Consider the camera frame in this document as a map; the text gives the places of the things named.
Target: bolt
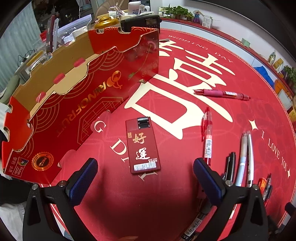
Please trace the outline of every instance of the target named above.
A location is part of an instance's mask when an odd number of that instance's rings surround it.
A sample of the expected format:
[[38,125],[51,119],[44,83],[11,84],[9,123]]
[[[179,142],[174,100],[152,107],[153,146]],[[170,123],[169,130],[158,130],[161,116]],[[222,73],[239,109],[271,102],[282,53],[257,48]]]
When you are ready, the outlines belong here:
[[38,184],[34,184],[33,186],[32,186],[32,189],[33,190],[36,190],[38,188]]
[[67,184],[67,181],[65,181],[65,180],[59,181],[59,183],[58,183],[59,187],[63,187],[66,184]]
[[252,186],[255,190],[259,190],[259,186],[257,184],[253,184]]
[[233,185],[233,182],[230,181],[230,180],[226,180],[226,181],[225,181],[225,184],[226,184],[227,186],[231,187],[231,186]]

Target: radio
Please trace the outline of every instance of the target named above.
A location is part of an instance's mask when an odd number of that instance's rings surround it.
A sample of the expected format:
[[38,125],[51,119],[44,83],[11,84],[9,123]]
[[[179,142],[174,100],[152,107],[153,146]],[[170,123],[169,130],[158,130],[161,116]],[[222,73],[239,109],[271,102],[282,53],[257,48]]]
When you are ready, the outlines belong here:
[[160,23],[159,15],[139,15],[120,21],[124,32],[130,32],[132,27],[157,28],[160,32]]

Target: barcode sticker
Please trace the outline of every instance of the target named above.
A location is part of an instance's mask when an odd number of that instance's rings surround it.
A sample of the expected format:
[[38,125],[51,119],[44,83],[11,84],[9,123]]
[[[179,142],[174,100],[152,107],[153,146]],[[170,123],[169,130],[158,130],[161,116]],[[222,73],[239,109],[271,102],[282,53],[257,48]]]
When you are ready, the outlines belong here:
[[205,158],[212,158],[212,139],[205,139]]
[[225,93],[226,93],[227,95],[233,95],[233,96],[236,96],[236,95],[237,95],[237,93],[235,93],[235,92],[225,91]]
[[142,163],[142,164],[136,164],[133,166],[133,169],[135,171],[142,171],[142,170],[148,170],[156,168],[156,163],[155,162],[147,162],[147,163]]
[[198,228],[198,226],[201,224],[201,222],[202,222],[202,219],[199,219],[198,217],[196,217],[193,223],[191,224],[191,226],[186,230],[184,234],[190,237],[193,234],[193,232]]

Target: gold round seal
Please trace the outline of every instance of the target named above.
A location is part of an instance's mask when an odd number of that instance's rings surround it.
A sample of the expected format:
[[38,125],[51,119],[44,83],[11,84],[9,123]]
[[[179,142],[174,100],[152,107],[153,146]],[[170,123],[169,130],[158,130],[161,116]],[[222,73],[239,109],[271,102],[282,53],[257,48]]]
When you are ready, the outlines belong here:
[[52,166],[54,157],[48,152],[40,152],[33,157],[32,166],[36,171],[45,171]]

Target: round table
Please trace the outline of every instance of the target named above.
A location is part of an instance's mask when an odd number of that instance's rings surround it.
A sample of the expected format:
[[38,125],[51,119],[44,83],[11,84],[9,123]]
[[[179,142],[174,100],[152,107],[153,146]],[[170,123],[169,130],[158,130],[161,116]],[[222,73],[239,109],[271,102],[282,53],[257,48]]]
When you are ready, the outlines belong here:
[[[295,193],[296,147],[291,122],[277,95],[249,64],[218,44],[161,29],[160,39],[165,38],[170,41],[159,45],[159,73],[146,84],[134,86],[130,98],[112,114],[103,113],[96,128],[93,123],[90,137],[60,161],[62,170],[52,185],[67,180],[93,157],[99,163],[98,173],[75,210],[98,240],[125,236],[138,236],[138,241],[176,239],[197,215],[198,182],[192,164],[203,156],[200,124],[209,106],[213,116],[211,168],[222,174],[226,157],[234,151],[237,170],[241,136],[250,130],[254,183],[272,173],[267,214],[280,225],[286,216],[284,206]],[[193,89],[204,88],[243,93],[251,100],[193,94]],[[132,175],[125,121],[142,116],[151,117],[161,170]],[[214,208],[198,230],[213,212]],[[238,208],[220,238],[228,235],[237,213]]]

